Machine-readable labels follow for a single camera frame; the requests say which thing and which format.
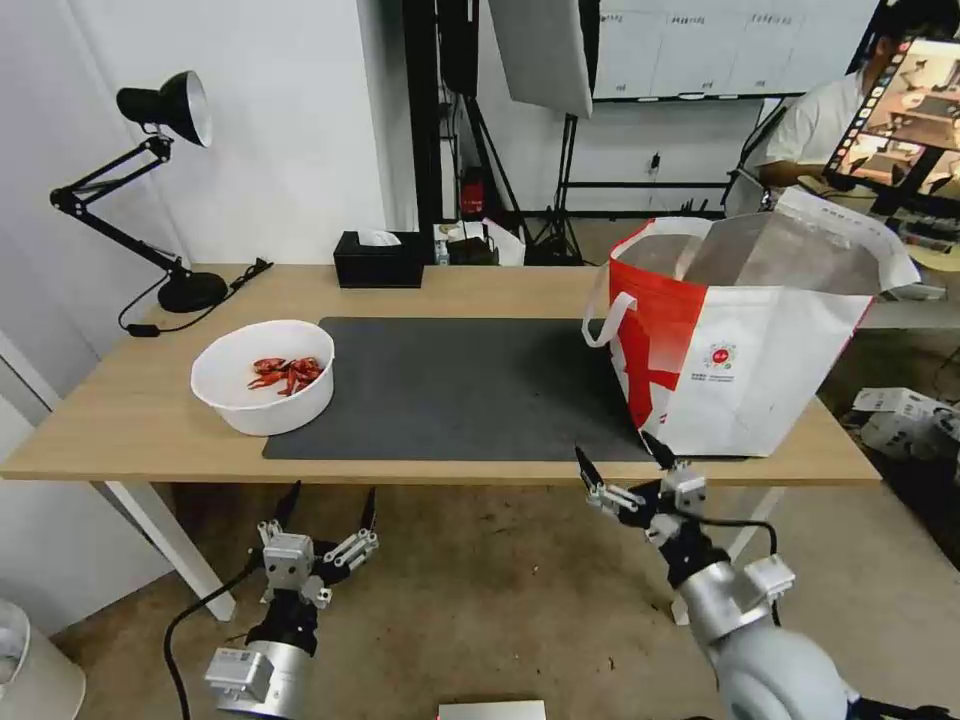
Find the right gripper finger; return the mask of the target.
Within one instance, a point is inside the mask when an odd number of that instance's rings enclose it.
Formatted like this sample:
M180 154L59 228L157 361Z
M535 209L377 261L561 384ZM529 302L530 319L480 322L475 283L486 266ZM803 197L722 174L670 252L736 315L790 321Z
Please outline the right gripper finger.
M645 430L640 431L640 437L648 454L663 471L665 482L685 482L695 477L690 462L677 456L666 444Z
M636 515L646 506L645 500L622 487L607 484L594 463L579 445L574 446L579 476L586 490L587 503L614 518L622 513Z

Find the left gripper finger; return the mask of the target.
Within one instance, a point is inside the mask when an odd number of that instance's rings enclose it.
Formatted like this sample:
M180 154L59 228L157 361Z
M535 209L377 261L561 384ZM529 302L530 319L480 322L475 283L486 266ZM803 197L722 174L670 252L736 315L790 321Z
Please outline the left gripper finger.
M368 491L359 529L324 553L322 561L325 565L353 572L379 548L379 536L376 532L376 496L376 488Z
M257 532L264 551L293 551L301 547L300 536L285 531L296 507L301 488L302 482L296 481L278 500L271 518L257 524Z

